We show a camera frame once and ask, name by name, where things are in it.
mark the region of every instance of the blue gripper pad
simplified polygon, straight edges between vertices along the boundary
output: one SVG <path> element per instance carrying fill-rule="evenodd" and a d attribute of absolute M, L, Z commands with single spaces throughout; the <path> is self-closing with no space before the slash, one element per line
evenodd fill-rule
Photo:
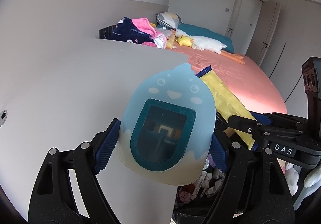
<path fill-rule="evenodd" d="M 251 111 L 251 114 L 253 115 L 253 117 L 259 121 L 260 123 L 263 123 L 265 125 L 270 125 L 271 124 L 271 120 L 269 119 L 269 117 L 267 117 L 266 115 L 264 114 L 261 114 L 261 113 L 256 113 L 256 112 L 252 112 Z"/>
<path fill-rule="evenodd" d="M 101 170 L 106 168 L 107 162 L 116 146 L 119 136 L 120 120 L 116 120 L 110 131 L 102 141 L 101 146 L 95 154 L 96 164 L 94 172 L 97 175 Z"/>
<path fill-rule="evenodd" d="M 222 172 L 226 173 L 229 168 L 226 163 L 227 151 L 223 148 L 214 133 L 212 135 L 212 142 L 208 153 L 212 156 L 215 166 L 221 169 Z"/>
<path fill-rule="evenodd" d="M 209 65 L 205 67 L 203 70 L 199 71 L 195 76 L 197 76 L 198 78 L 201 78 L 203 75 L 207 74 L 211 70 L 212 70 L 212 67 Z"/>

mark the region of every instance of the bed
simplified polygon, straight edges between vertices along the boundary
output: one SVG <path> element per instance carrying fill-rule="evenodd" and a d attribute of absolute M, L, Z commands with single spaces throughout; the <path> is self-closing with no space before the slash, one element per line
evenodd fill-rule
<path fill-rule="evenodd" d="M 287 113 L 285 103 L 264 72 L 247 56 L 245 64 L 236 63 L 224 56 L 207 50 L 194 50 L 180 46 L 169 49 L 188 55 L 188 62 L 195 73 L 211 65 L 212 69 L 244 106 L 258 113 Z"/>
<path fill-rule="evenodd" d="M 232 41 L 228 37 L 215 33 L 209 29 L 179 23 L 180 17 L 173 13 L 167 12 L 158 14 L 157 18 L 158 26 L 160 26 L 159 29 L 161 30 L 160 33 L 164 37 L 164 47 L 166 45 L 172 47 L 175 36 L 166 29 L 171 29 L 175 26 L 178 27 L 177 31 L 182 31 L 187 35 L 215 39 L 218 42 L 225 44 L 224 50 L 229 53 L 234 53 Z M 147 40 L 148 45 L 153 44 L 152 42 L 156 42 L 156 40 L 152 40 L 154 37 L 151 37 L 151 35 L 156 36 L 156 34 L 156 30 L 150 25 L 147 18 L 131 20 L 125 17 L 118 22 L 117 26 L 111 26 L 100 30 L 100 38 L 103 39 L 140 44 L 145 44 L 145 41 Z M 216 72 L 219 78 L 249 111 L 258 113 L 287 113 L 285 103 L 276 87 L 264 72 L 248 57 L 243 56 L 245 64 L 241 64 L 208 50 L 194 50 L 191 47 L 180 46 L 177 42 L 175 43 L 175 46 L 177 48 L 167 49 L 187 54 L 188 62 L 191 64 L 195 73 L 211 65 L 214 72 Z"/>

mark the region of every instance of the teal pillow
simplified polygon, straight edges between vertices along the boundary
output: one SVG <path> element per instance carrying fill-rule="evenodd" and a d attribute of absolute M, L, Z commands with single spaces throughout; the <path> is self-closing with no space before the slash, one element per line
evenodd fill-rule
<path fill-rule="evenodd" d="M 229 37 L 212 32 L 211 30 L 206 29 L 206 28 L 202 28 L 202 27 L 198 27 L 198 26 L 194 26 L 194 25 L 183 24 L 183 23 L 179 24 L 178 29 L 184 31 L 189 36 L 205 36 L 205 37 L 209 37 L 209 38 L 218 40 L 222 44 L 227 45 L 227 47 L 223 48 L 223 50 L 225 50 L 229 53 L 234 53 L 234 47 L 232 44 L 232 40 Z"/>

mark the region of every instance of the navy blanket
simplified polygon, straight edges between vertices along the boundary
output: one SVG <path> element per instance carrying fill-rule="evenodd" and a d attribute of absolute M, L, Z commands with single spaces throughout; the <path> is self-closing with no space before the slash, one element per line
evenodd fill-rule
<path fill-rule="evenodd" d="M 144 33 L 134 26 L 131 19 L 124 17 L 113 30 L 110 40 L 142 44 L 144 42 L 154 42 L 150 35 Z"/>

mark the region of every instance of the white table surface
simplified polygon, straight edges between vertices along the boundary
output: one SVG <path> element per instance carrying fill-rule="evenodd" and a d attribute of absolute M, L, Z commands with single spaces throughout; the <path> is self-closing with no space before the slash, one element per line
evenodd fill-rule
<path fill-rule="evenodd" d="M 113 118 L 121 120 L 141 82 L 184 62 L 186 55 L 168 50 L 88 39 L 31 73 L 36 76 L 25 76 L 20 88 L 15 82 L 2 82 L 1 92 L 10 94 L 0 99 L 0 110 L 8 111 L 0 128 L 0 184 L 23 217 L 27 218 L 33 185 L 50 148 L 70 150 L 90 141 Z M 77 206 L 86 215 L 71 172 Z M 132 172 L 120 162 L 116 149 L 98 181 L 121 223 L 170 222 L 177 187 Z"/>

